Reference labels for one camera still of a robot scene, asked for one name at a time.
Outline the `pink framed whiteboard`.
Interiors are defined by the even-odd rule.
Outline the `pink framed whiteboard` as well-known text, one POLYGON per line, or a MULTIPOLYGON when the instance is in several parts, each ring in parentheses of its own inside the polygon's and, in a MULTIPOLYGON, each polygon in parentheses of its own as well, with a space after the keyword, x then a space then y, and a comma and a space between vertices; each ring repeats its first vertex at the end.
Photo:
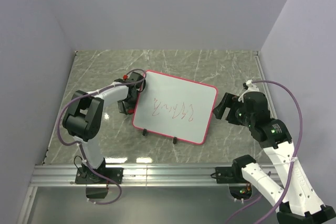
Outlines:
POLYGON ((212 117, 215 86, 147 70, 132 124, 139 130, 202 145, 212 117))

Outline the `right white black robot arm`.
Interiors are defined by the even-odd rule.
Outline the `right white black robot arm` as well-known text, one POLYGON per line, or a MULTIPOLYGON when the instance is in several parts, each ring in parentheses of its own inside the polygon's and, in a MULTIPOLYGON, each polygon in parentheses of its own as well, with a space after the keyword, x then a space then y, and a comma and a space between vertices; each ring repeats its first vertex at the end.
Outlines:
POLYGON ((273 181, 250 155, 233 160, 234 180, 251 183, 274 207, 279 223, 324 223, 335 218, 335 210, 318 197, 295 157, 287 127, 271 117, 263 93, 252 91, 241 97, 225 93, 213 109, 215 117, 221 119, 225 109, 229 109, 228 123, 249 129, 274 165, 282 185, 273 181))

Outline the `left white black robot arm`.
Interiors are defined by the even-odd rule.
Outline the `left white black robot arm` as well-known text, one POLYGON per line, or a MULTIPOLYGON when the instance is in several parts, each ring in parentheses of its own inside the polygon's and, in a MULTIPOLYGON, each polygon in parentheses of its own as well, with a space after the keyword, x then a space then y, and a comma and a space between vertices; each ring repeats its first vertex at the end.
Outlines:
POLYGON ((82 166, 94 183, 106 178, 106 162, 98 141, 105 108, 116 103, 125 115, 135 112, 139 94, 146 85, 146 72, 142 69, 129 71, 122 78, 95 91, 76 91, 62 109, 57 122, 57 136, 65 146, 77 145, 82 155, 82 166))

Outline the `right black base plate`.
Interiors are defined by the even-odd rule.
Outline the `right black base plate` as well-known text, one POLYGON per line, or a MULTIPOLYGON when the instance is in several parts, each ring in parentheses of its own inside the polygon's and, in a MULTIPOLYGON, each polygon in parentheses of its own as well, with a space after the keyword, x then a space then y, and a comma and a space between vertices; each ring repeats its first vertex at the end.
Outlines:
POLYGON ((242 184, 247 183, 242 177, 241 172, 237 169, 228 166, 215 167, 215 172, 210 175, 212 179, 216 180, 217 184, 242 184))

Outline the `aluminium mounting rail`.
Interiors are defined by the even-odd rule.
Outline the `aluminium mounting rail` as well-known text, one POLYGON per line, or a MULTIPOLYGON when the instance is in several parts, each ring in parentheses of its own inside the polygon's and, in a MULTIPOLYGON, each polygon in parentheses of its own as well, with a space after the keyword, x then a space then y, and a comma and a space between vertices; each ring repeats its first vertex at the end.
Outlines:
MULTIPOLYGON (((211 174, 215 167, 229 164, 108 164, 108 168, 123 168, 121 187, 212 187, 219 186, 211 174)), ((33 170, 29 185, 32 187, 70 187, 79 184, 73 165, 43 165, 33 170)))

